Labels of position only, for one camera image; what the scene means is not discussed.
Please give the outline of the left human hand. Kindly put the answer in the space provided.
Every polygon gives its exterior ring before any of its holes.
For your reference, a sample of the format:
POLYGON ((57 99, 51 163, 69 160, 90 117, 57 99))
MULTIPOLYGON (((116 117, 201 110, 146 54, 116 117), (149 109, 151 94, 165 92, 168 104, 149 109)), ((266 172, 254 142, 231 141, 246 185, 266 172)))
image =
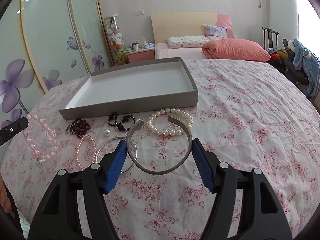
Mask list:
POLYGON ((0 203, 5 213, 9 213, 11 211, 11 202, 7 195, 7 190, 2 176, 0 176, 0 203))

